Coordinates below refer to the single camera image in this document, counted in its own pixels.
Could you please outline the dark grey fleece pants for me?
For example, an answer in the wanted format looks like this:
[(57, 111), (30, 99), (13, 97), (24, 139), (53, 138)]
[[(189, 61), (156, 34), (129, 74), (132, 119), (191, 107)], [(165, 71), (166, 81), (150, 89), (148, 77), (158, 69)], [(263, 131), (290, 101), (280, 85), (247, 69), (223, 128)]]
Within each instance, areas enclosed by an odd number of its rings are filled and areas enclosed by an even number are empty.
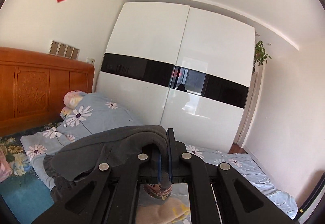
[(111, 167), (124, 164), (144, 147), (153, 146), (161, 154), (161, 179), (157, 184), (146, 184), (144, 190), (153, 198), (167, 199), (172, 184), (167, 173), (168, 139), (162, 126), (127, 126), (111, 129), (66, 145), (54, 155), (46, 155), (43, 166), (54, 179), (51, 190), (54, 202), (60, 201), (70, 190), (87, 177), (101, 163)]

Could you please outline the beige cream knit sweater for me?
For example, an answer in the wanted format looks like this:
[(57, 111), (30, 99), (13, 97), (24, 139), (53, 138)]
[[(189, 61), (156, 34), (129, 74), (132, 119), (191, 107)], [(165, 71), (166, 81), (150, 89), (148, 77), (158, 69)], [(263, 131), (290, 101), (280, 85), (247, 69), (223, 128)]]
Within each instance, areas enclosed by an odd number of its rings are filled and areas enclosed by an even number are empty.
[(168, 198), (161, 204), (138, 206), (135, 223), (176, 223), (190, 214), (190, 208), (180, 199)]

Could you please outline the teal floral bed blanket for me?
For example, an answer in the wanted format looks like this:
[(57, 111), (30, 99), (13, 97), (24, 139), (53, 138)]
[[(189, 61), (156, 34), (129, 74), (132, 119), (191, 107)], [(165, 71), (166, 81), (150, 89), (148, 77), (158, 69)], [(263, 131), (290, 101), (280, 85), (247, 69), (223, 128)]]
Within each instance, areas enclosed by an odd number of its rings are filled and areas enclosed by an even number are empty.
[(1, 182), (1, 196), (19, 223), (32, 223), (53, 205), (50, 190), (29, 163), (20, 138), (58, 127), (60, 124), (48, 123), (1, 138), (1, 148), (12, 169), (12, 174)]

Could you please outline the grey daisy print duvet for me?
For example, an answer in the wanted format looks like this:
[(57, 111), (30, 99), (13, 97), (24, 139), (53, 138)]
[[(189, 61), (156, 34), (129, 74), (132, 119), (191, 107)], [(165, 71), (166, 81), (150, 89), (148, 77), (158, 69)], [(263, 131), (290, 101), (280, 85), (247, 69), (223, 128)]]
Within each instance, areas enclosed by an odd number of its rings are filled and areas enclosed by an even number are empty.
[[(21, 142), (36, 174), (51, 191), (55, 184), (54, 179), (47, 175), (43, 166), (46, 155), (54, 155), (64, 146), (89, 135), (139, 124), (136, 116), (126, 108), (99, 93), (90, 93), (83, 97), (61, 125), (33, 135), (23, 136)], [(186, 149), (210, 164), (218, 165), (222, 162), (228, 162), (289, 217), (293, 219), (296, 216), (298, 207), (294, 198), (288, 193), (276, 189), (250, 155), (226, 154), (193, 145), (187, 145)], [(190, 207), (185, 184), (175, 184), (170, 198), (180, 199)], [(165, 201), (152, 198), (143, 190), (139, 202), (140, 206), (148, 206), (152, 204), (161, 205)], [(176, 223), (190, 223), (190, 221), (191, 216), (189, 214), (184, 220)]]

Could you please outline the pink floral pillow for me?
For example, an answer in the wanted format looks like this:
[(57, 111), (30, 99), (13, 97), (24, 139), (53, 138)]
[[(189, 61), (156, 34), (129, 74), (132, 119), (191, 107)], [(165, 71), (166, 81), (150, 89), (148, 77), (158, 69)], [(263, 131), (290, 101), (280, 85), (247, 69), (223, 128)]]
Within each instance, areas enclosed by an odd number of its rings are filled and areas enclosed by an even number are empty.
[(61, 110), (60, 117), (65, 119), (68, 115), (70, 115), (86, 94), (87, 93), (80, 90), (74, 90), (66, 93), (63, 98), (65, 107)]

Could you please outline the pink cloth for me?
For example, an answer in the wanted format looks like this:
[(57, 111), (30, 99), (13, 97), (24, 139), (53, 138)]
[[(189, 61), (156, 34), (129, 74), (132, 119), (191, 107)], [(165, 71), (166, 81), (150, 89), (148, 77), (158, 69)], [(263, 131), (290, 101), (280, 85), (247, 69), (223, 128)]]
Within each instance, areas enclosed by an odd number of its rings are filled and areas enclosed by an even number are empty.
[(7, 163), (4, 152), (0, 150), (0, 182), (5, 181), (12, 173), (13, 171), (9, 163)]

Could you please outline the white black sliding wardrobe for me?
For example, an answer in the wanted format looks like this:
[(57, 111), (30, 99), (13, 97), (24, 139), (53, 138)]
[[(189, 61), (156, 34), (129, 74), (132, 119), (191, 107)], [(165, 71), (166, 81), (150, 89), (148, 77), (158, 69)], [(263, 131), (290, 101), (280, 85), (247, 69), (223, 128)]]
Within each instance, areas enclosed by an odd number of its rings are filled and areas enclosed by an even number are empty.
[(251, 82), (255, 30), (184, 4), (127, 2), (117, 18), (96, 91), (176, 139), (228, 152)]

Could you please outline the orange wooden headboard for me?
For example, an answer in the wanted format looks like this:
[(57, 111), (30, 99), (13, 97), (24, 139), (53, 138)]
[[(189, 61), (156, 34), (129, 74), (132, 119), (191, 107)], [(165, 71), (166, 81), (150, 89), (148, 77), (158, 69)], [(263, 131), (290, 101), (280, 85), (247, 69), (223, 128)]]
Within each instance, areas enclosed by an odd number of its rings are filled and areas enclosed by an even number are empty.
[(57, 121), (72, 90), (90, 93), (94, 66), (45, 53), (1, 48), (1, 136)]

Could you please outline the green potted plant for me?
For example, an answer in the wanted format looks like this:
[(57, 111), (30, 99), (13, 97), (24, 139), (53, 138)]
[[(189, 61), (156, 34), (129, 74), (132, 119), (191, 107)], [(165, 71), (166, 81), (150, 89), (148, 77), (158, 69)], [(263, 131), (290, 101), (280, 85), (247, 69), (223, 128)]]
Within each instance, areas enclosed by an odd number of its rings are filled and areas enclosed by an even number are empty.
[(269, 59), (272, 59), (271, 56), (266, 52), (263, 41), (258, 41), (255, 44), (255, 54), (254, 54), (254, 65), (264, 65)]

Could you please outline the white wall socket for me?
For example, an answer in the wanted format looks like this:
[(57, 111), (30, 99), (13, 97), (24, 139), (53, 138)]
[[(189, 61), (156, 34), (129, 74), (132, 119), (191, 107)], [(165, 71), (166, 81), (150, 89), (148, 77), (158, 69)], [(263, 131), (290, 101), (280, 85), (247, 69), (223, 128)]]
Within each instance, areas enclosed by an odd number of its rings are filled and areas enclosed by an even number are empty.
[(95, 63), (95, 59), (94, 58), (89, 58), (89, 57), (87, 57), (86, 58), (86, 63), (90, 63), (90, 64), (94, 64)]

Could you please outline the beige wall switch panel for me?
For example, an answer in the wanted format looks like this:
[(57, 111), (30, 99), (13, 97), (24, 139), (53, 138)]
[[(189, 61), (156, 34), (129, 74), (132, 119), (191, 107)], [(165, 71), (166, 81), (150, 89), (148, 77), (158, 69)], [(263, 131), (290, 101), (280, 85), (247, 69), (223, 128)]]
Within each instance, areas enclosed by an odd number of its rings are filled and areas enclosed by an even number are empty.
[(53, 41), (49, 54), (76, 60), (78, 58), (79, 49), (67, 44), (62, 44), (61, 42)]

